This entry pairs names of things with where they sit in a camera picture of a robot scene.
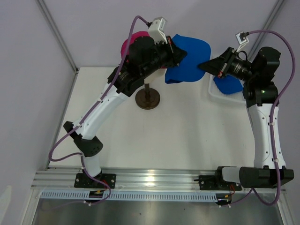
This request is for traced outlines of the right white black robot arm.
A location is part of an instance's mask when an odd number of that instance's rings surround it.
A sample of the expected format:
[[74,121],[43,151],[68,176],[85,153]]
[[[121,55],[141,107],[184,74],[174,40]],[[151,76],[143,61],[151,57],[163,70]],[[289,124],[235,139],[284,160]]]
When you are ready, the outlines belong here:
[[225,189],[230,183],[244,188],[275,188],[294,179],[294,171],[286,167],[278,134],[278,89],[272,79],[280,56],[278,50],[263,47],[250,62],[229,47],[219,57],[198,65],[215,77],[230,75],[243,81],[242,93],[255,140],[254,165],[218,167],[213,181],[218,189]]

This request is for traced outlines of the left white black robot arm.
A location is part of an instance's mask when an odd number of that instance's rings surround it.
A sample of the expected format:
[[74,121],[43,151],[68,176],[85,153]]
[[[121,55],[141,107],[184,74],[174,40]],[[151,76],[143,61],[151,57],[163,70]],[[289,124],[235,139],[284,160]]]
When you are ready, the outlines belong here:
[[181,63],[187,52],[167,37],[156,43],[149,36],[138,37],[129,45],[123,65],[116,67],[99,99],[80,119],[63,125],[82,153],[87,172],[85,183],[96,188],[101,183],[99,153],[103,144],[96,133],[109,115],[144,85],[144,80],[161,68],[172,68]]

